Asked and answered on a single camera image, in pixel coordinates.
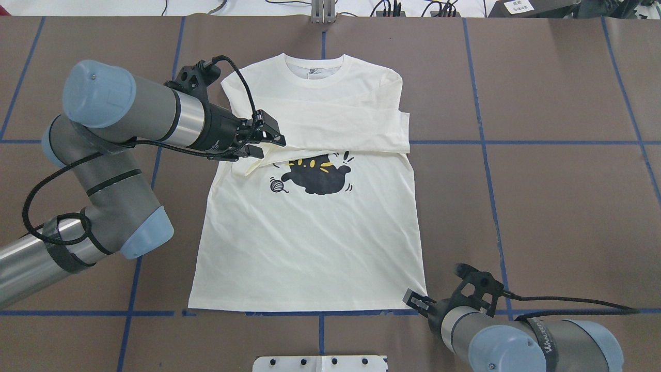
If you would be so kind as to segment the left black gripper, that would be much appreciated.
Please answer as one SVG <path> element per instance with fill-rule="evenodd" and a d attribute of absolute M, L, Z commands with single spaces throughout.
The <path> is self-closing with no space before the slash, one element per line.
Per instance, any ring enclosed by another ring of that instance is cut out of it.
<path fill-rule="evenodd" d="M 205 103 L 203 108 L 204 125 L 195 141 L 195 149 L 212 155 L 214 160 L 236 162 L 242 148 L 243 157 L 262 159 L 264 152 L 258 144 L 287 145 L 277 120 L 262 109 L 254 113 L 249 125 L 248 119 L 237 118 L 215 104 Z"/>

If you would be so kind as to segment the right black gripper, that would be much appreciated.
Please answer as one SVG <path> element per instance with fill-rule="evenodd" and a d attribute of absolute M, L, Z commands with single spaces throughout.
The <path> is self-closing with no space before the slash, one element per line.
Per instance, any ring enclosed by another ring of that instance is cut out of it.
<path fill-rule="evenodd" d="M 427 316 L 428 327 L 434 336 L 441 336 L 441 326 L 449 311 L 465 306 L 457 301 L 434 301 L 426 295 L 421 295 L 412 289 L 407 289 L 403 302 L 417 313 Z"/>

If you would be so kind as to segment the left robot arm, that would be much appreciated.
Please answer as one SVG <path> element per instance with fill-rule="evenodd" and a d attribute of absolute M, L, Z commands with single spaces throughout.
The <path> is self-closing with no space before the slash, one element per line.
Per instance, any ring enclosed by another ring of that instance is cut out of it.
<path fill-rule="evenodd" d="M 26 235 L 2 247 L 2 308 L 112 254 L 137 259 L 173 237 L 165 208 L 132 156 L 135 146 L 236 162 L 263 158 L 261 142 L 286 145 L 276 120 L 256 109 L 240 71 L 248 113 L 236 116 L 210 103 L 207 89 L 221 75 L 220 61 L 228 57 L 184 66 L 163 84 L 95 60 L 72 68 L 64 86 L 64 112 L 48 125 L 41 141 L 58 170 L 24 202 Z M 90 206 L 34 226 L 30 206 L 36 193 L 70 170 Z"/>

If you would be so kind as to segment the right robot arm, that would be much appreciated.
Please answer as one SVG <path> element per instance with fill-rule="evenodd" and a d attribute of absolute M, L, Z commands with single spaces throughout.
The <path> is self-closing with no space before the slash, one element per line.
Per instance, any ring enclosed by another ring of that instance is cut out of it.
<path fill-rule="evenodd" d="M 474 371 L 621 371 L 616 337 L 599 323 L 538 317 L 502 322 L 477 305 L 433 301 L 409 289 L 406 306 L 428 320 L 446 348 Z"/>

